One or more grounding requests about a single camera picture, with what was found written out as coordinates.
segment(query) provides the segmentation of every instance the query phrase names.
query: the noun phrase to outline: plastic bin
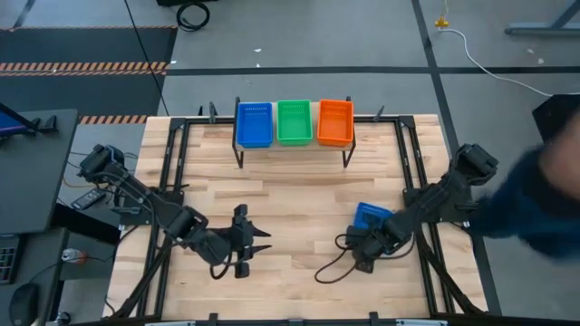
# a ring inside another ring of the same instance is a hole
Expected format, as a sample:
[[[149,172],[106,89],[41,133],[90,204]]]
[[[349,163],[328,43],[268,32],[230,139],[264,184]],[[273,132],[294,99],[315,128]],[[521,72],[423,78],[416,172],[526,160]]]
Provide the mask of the plastic bin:
[[[310,101],[279,101],[277,137],[283,146],[305,146],[312,141]]]
[[[392,216],[392,211],[367,203],[359,203],[354,214],[354,227],[369,229],[372,225],[380,225]]]
[[[344,147],[353,142],[354,104],[351,101],[320,100],[318,143]]]
[[[237,143],[245,149],[272,145],[272,103],[239,103],[237,106]]]

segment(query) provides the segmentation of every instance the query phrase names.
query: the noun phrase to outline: wooden table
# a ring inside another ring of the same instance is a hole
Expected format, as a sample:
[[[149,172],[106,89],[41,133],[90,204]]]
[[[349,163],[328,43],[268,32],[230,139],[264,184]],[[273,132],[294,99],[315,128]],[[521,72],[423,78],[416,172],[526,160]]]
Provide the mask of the wooden table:
[[[448,167],[448,154],[436,115],[416,115],[417,132],[428,179],[438,181]],[[140,150],[137,177],[157,186],[168,136],[169,118],[149,118]],[[361,202],[402,209],[404,188],[393,124],[356,123],[357,148],[348,168],[340,152],[247,152],[243,169],[232,150],[231,125],[195,125],[189,133],[183,178],[185,203],[209,218],[210,226],[229,226],[235,206],[246,203],[249,217],[272,234],[257,244],[273,247],[251,262],[251,275],[237,280],[230,271],[211,280],[208,265],[191,251],[173,249],[164,320],[367,319],[427,317],[417,251],[395,261],[377,261],[374,273],[354,271],[344,280],[323,285],[314,272],[340,250],[334,237],[353,221]],[[411,151],[405,131],[407,150]],[[174,157],[179,152],[176,137]],[[417,179],[413,155],[412,173]],[[173,180],[176,159],[173,159]],[[113,268],[109,301],[119,307],[143,273],[150,229],[141,226],[121,244]],[[452,225],[440,225],[449,273],[481,309],[486,309],[479,272],[467,235]],[[347,254],[321,278],[332,279],[353,265]],[[440,283],[433,277],[438,306],[443,311]],[[155,281],[151,287],[157,289]],[[153,310],[151,291],[148,312]]]

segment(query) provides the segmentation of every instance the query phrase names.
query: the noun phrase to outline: gray floor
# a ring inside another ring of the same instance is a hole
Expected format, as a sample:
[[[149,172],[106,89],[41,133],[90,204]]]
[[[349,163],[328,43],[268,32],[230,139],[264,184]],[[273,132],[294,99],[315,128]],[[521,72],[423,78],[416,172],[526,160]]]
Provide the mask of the gray floor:
[[[510,22],[549,21],[563,0],[449,0],[451,27],[469,39],[473,56],[486,66],[580,65],[580,38],[510,37]],[[420,0],[439,66],[470,67],[460,38],[432,26],[441,1]],[[10,27],[24,1],[0,2],[0,27]],[[303,66],[425,67],[419,30],[408,0],[285,1],[220,0],[208,3],[211,21],[194,34],[179,31],[171,69]],[[137,24],[174,24],[171,9],[154,0],[130,0]],[[24,25],[130,25],[122,0],[37,0]],[[513,75],[547,92],[580,91],[580,75]],[[531,111],[545,98],[487,75],[442,75],[459,142],[478,142],[500,163],[486,189],[496,187],[510,165],[541,138]],[[440,113],[428,74],[292,74],[168,76],[163,94],[171,114],[195,114],[209,101],[231,114],[236,96],[244,101],[343,98],[356,111]],[[74,149],[88,152],[95,142],[137,152],[142,126],[79,126]],[[71,157],[72,162],[80,158]],[[69,182],[82,183],[73,169]],[[63,187],[70,202],[86,191]],[[577,281],[580,265],[560,264],[530,251],[518,240],[486,241],[501,308],[506,315],[580,320]],[[107,271],[101,279],[67,283],[63,308],[77,321],[102,312]]]

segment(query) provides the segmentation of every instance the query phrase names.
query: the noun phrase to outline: black cable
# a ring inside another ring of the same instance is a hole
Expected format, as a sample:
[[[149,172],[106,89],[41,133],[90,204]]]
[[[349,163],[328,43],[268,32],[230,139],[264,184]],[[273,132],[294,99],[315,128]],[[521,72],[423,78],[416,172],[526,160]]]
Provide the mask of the black cable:
[[[163,91],[161,90],[160,82],[157,80],[157,77],[155,76],[155,72],[153,71],[153,68],[151,68],[151,62],[149,60],[149,56],[147,55],[147,51],[145,50],[145,46],[143,45],[143,41],[141,40],[141,36],[139,35],[139,31],[137,30],[137,25],[135,24],[135,20],[133,19],[133,13],[131,12],[131,9],[129,8],[129,4],[127,3],[127,0],[124,0],[124,2],[125,2],[125,6],[127,7],[127,13],[129,13],[130,22],[133,25],[133,31],[135,31],[135,34],[137,35],[137,40],[139,41],[139,45],[141,47],[141,50],[143,51],[143,56],[145,56],[145,61],[147,62],[147,67],[149,67],[149,70],[151,72],[151,77],[153,77],[153,80],[155,81],[155,85],[157,86],[157,91],[159,92],[159,96],[161,97],[161,102],[163,103],[163,109],[165,110],[165,114],[167,114],[167,116],[169,116],[169,110],[167,110],[167,104],[165,104],[165,99],[163,98]]]
[[[101,259],[101,258],[97,258],[97,257],[90,257],[90,256],[86,256],[86,257],[84,257],[84,258],[85,258],[85,259],[93,259],[93,260],[98,260],[98,261],[100,261],[100,262],[103,262],[103,263],[106,263],[106,262],[107,262],[107,259]],[[66,263],[66,262],[64,262],[64,261],[62,261],[62,260],[59,260],[57,263],[51,264],[51,265],[49,265],[49,266],[47,266],[47,267],[44,267],[44,268],[43,268],[43,269],[42,269],[40,272],[36,273],[36,274],[35,274],[35,275],[34,275],[34,276],[33,276],[33,277],[30,279],[30,281],[28,281],[28,283],[32,283],[32,282],[34,281],[34,279],[35,279],[35,278],[36,278],[38,275],[40,275],[41,273],[44,273],[44,272],[48,271],[49,269],[51,269],[51,268],[55,267],[56,265],[59,265],[59,264],[64,264],[64,263]]]
[[[227,256],[227,262],[224,263],[225,267],[221,271],[221,273],[218,274],[218,275],[216,275],[214,273],[214,267],[215,266],[209,266],[209,275],[211,276],[212,279],[219,280],[220,278],[224,277],[224,275],[227,273],[227,270],[229,269],[229,266],[232,263],[232,256],[233,256],[233,254],[232,253],[229,253],[229,255]]]
[[[183,15],[183,12],[191,6],[196,6],[196,7],[200,8],[201,10],[203,10],[204,13],[206,13],[206,18],[199,25],[192,24],[186,18],[181,17]],[[182,31],[196,32],[208,24],[208,22],[209,22],[209,9],[206,5],[202,4],[201,2],[194,1],[194,2],[182,5],[179,8],[179,10],[177,11],[176,18],[178,20],[178,26]]]
[[[346,271],[346,273],[344,273],[342,276],[339,276],[338,278],[335,278],[331,281],[323,281],[321,279],[318,278],[318,274],[325,270],[326,268],[334,265],[336,262],[338,262],[341,258],[343,258],[344,254],[346,254],[348,250],[343,250],[341,252],[341,254],[339,254],[335,259],[333,259],[330,263],[322,266],[318,271],[316,271],[316,273],[314,273],[314,279],[319,282],[320,284],[332,284],[332,283],[337,283],[339,281],[341,281],[344,277],[348,276],[350,273],[352,273],[354,271],[354,267],[356,266],[356,264],[353,264],[353,267],[351,267],[348,271]]]

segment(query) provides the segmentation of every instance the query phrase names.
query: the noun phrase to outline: computer monitor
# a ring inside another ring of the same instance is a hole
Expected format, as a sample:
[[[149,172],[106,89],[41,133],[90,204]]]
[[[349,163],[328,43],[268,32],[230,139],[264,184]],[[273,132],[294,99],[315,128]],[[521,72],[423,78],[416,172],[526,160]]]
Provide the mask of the computer monitor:
[[[35,125],[0,103],[0,138],[36,130]]]

